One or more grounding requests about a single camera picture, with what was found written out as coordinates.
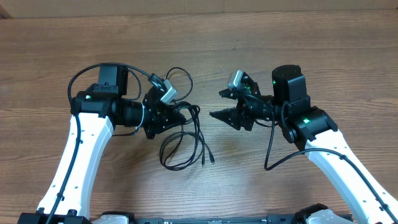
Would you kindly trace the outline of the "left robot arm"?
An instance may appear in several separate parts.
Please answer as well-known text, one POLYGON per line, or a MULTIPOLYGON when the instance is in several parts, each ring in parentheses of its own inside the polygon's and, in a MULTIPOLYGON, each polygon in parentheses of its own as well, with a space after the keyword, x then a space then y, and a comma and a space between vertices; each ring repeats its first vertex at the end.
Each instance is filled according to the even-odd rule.
POLYGON ((72 96, 67 90, 70 130, 53 181, 34 213, 19 223, 88 223, 90 200, 103 151, 117 125, 143 128, 149 139, 185 119, 171 107, 178 95, 168 79, 145 73, 152 88, 142 102, 126 99, 129 74, 138 68, 125 63, 98 63, 99 79, 72 96))

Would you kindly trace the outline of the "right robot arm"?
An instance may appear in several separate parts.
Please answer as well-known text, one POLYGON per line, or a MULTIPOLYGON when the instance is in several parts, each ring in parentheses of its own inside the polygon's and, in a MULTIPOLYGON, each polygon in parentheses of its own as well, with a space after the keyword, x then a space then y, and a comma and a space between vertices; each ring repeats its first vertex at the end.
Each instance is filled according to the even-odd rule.
POLYGON ((211 117, 246 131, 268 121, 271 137, 279 126, 285 140, 298 150, 269 164, 269 146, 265 170, 296 156, 307 156, 326 175, 358 223, 397 223, 397 199, 363 166, 331 117, 311 104, 300 66, 281 65, 273 69, 271 77, 274 93, 262 95, 257 82, 246 72, 234 72, 227 89, 219 94, 236 100, 237 105, 213 111, 211 117))

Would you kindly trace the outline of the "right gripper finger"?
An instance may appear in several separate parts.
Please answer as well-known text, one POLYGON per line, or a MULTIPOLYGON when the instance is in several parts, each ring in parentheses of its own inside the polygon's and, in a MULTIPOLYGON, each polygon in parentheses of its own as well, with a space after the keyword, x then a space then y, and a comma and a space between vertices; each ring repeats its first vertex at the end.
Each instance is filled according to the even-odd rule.
POLYGON ((232 90, 230 90, 229 88, 221 90, 219 92, 219 95, 222 98, 229 98, 232 100, 237 100, 239 98, 239 93, 235 88, 233 88, 232 90))
POLYGON ((238 119, 238 111, 236 108, 226 108, 219 111, 211 111, 210 116, 226 123, 232 128, 241 127, 238 119))

